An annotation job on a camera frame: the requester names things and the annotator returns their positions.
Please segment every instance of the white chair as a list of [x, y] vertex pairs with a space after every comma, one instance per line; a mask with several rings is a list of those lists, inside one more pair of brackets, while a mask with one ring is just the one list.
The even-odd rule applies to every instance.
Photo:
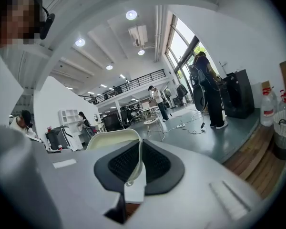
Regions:
[[124, 185], [126, 202], [142, 203], [144, 198], [144, 188], [146, 186], [146, 171], [142, 162], [142, 139], [139, 134], [132, 129], [103, 132], [96, 134], [89, 142], [87, 150], [106, 148], [113, 144], [139, 140], [139, 162]]
[[165, 133], [162, 129], [161, 126], [161, 122], [160, 122], [160, 113], [156, 112], [156, 111], [149, 111], [149, 112], [145, 112], [144, 114], [141, 114], [140, 116], [140, 121], [143, 121], [144, 125], [147, 125], [147, 139], [149, 139], [152, 136], [152, 131], [155, 130], [150, 130], [149, 125], [152, 125], [153, 123], [156, 123], [156, 126], [159, 126], [161, 131], [159, 131], [158, 127], [156, 132], [162, 132], [163, 133], [163, 138], [161, 139], [161, 142], [164, 140], [165, 138]]

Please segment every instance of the dark jacket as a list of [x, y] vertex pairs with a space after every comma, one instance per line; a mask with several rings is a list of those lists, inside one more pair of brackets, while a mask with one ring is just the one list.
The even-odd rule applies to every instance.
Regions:
[[182, 84], [180, 84], [177, 87], [177, 94], [178, 94], [178, 98], [183, 98], [185, 95], [188, 94], [187, 89], [185, 88], [185, 86], [183, 86]]

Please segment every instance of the power strip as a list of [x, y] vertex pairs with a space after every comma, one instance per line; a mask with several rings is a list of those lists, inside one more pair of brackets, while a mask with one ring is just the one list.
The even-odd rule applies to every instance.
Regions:
[[182, 127], [185, 127], [185, 124], [182, 124], [182, 125], [178, 125], [177, 128], [182, 128]]

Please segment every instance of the wooden floor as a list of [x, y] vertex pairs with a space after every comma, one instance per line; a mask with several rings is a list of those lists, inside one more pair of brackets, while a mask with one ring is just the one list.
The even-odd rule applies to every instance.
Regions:
[[273, 154], [273, 127], [259, 125], [249, 140], [223, 165], [252, 185], [266, 198], [283, 170], [285, 161]]

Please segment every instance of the tree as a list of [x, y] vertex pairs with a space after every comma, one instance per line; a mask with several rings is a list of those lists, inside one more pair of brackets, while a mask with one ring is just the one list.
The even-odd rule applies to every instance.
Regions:
[[194, 52], [196, 54], [198, 54], [199, 52], [206, 52], [206, 49], [204, 48], [204, 46], [202, 46], [201, 44], [198, 44], [196, 46], [196, 48], [194, 49]]
[[183, 75], [182, 75], [181, 70], [178, 70], [178, 71], [177, 71], [177, 74], [178, 74], [178, 76], [179, 76], [179, 79], [183, 78]]

